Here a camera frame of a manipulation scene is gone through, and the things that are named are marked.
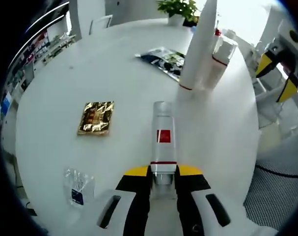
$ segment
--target white chair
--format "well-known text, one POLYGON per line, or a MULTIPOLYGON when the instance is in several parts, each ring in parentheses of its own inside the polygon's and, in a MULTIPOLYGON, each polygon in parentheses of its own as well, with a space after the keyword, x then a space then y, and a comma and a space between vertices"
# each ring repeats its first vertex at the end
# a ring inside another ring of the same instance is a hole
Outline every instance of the white chair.
POLYGON ((113 18, 113 15, 108 15, 101 17, 98 20, 92 20, 90 24, 89 35, 97 32, 98 30, 106 29, 110 27, 110 22, 113 18))

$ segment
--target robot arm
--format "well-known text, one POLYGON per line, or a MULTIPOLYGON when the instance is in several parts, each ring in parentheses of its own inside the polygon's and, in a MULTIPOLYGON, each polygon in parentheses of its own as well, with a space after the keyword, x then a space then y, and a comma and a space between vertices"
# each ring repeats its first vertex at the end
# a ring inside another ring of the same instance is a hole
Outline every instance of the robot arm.
POLYGON ((283 102, 298 91, 298 34, 287 20, 281 22, 278 37, 262 54, 256 77, 260 78, 268 74, 279 63, 289 70, 288 79, 277 95, 277 102, 283 102))

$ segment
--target yellow panel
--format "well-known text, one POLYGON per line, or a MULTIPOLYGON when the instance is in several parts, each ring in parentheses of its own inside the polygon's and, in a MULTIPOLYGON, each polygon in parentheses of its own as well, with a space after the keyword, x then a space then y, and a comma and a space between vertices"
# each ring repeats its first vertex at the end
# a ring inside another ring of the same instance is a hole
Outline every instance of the yellow panel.
POLYGON ((194 166, 178 165, 181 176, 202 175, 202 171, 194 166))
POLYGON ((271 62, 272 62, 271 59, 266 54, 262 54, 261 61, 256 71, 256 76, 258 76, 260 72, 264 70, 264 68, 266 68, 269 64, 271 64, 271 62))
POLYGON ((287 83, 279 96, 277 102, 284 102, 286 99, 290 98, 295 92, 297 92, 297 87, 293 84, 290 78, 287 79, 287 83))
POLYGON ((125 172, 125 176, 147 176, 148 166, 140 166, 125 172))

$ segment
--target red stripe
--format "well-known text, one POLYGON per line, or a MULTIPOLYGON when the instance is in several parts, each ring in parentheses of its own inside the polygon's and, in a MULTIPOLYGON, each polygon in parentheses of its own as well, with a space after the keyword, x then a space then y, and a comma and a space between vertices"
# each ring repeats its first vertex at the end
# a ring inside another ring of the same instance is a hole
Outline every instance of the red stripe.
POLYGON ((151 161, 151 164, 177 164, 176 161, 151 161))
POLYGON ((190 89, 190 88, 185 87, 185 86, 183 86, 183 85, 181 85, 181 84, 179 84, 179 86, 182 87, 182 88, 184 88, 184 89, 187 89, 187 90, 192 90, 192 88, 190 89))
POLYGON ((222 64, 222 65, 225 65, 225 66, 227 66, 227 64, 225 64, 225 63, 223 63, 223 62, 219 61, 218 59, 215 59, 215 58, 213 57, 213 55, 212 55, 212 58, 213 58, 213 60, 217 61, 218 63, 220 63, 220 64, 222 64))

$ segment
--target gold foil package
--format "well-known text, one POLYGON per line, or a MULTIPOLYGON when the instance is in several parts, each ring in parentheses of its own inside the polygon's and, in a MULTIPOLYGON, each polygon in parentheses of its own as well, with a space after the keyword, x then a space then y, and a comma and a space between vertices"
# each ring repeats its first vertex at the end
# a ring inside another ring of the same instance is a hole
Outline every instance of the gold foil package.
POLYGON ((78 127, 78 134, 107 134, 113 109, 114 102, 86 103, 78 127))

